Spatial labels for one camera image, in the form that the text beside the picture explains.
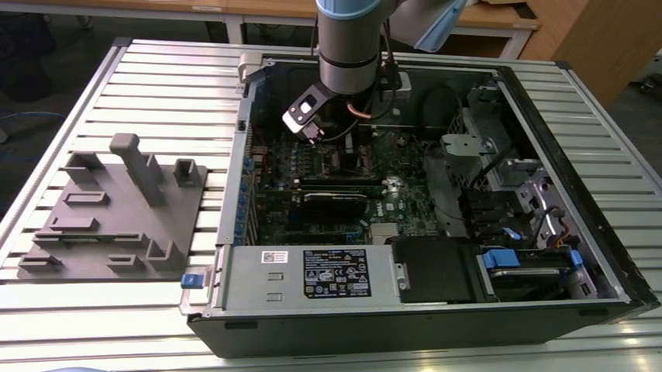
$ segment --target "copper pipe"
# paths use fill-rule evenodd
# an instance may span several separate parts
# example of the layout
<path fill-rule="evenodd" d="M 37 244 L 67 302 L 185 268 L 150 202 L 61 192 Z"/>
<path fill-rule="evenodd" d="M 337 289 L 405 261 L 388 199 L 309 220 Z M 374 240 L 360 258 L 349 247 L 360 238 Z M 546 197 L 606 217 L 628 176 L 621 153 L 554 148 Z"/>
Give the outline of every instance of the copper pipe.
<path fill-rule="evenodd" d="M 352 102 L 348 103 L 348 110 L 360 119 L 366 119 L 366 120 L 372 120 L 373 119 L 373 115 L 366 114 L 365 112 L 361 112 L 360 110 L 357 110 L 354 108 L 354 105 L 353 105 Z"/>

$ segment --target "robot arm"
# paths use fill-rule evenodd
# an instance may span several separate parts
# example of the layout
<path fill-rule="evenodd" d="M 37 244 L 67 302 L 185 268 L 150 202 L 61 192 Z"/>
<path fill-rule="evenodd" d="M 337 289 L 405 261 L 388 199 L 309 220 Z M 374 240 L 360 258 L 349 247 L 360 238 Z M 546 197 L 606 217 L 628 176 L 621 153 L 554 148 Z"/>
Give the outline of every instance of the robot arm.
<path fill-rule="evenodd" d="M 468 0 L 317 0 L 320 78 L 284 114 L 290 130 L 312 143 L 325 132 L 316 113 L 337 96 L 374 86 L 380 69 L 381 31 L 389 19 L 396 40 L 429 52 L 446 41 Z"/>

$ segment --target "white table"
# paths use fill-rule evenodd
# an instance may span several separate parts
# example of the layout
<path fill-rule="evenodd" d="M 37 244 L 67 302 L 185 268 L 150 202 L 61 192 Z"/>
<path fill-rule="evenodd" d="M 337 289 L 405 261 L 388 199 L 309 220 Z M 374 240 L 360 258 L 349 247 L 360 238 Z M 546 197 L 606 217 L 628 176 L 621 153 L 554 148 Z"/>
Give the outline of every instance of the white table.
<path fill-rule="evenodd" d="M 107 151 L 115 132 L 143 136 L 161 164 L 194 157 L 211 169 L 189 270 L 214 262 L 229 168 L 242 53 L 308 54 L 302 48 L 134 40 L 106 56 L 81 101 L 0 224 L 0 370 L 558 370 L 653 372 L 662 366 L 662 309 L 592 326 L 545 345 L 225 360 L 195 337 L 179 312 L 179 283 L 22 284 L 18 262 L 69 181 L 74 150 Z M 438 62 L 494 60 L 398 54 Z M 508 65 L 541 110 L 573 166 L 657 293 L 662 293 L 662 180 L 572 71 L 548 62 Z M 103 153 L 105 161 L 119 158 Z M 191 302 L 206 302 L 194 291 Z"/>

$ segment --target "white sticker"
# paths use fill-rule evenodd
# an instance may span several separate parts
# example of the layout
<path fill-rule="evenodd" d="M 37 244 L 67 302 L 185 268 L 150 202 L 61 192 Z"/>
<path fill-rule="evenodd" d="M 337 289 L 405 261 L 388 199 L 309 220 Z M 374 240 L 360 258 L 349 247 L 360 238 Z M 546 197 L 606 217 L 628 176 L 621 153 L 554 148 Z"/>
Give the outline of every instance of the white sticker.
<path fill-rule="evenodd" d="M 288 251 L 286 250 L 263 250 L 262 251 L 262 263 L 263 264 L 286 264 L 288 263 Z"/>
<path fill-rule="evenodd" d="M 221 12 L 222 9 L 218 6 L 191 6 L 194 10 L 205 10 L 207 12 Z"/>
<path fill-rule="evenodd" d="M 529 25 L 526 23 L 514 23 L 513 27 L 517 29 L 537 29 L 538 25 Z"/>

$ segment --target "power supply label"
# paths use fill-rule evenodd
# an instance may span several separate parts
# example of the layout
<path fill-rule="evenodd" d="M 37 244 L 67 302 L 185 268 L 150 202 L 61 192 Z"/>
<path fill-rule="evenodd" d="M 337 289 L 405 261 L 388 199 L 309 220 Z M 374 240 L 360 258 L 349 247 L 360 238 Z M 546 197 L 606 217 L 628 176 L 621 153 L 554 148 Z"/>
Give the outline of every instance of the power supply label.
<path fill-rule="evenodd" d="M 370 297 L 366 250 L 305 250 L 304 282 L 308 298 Z"/>

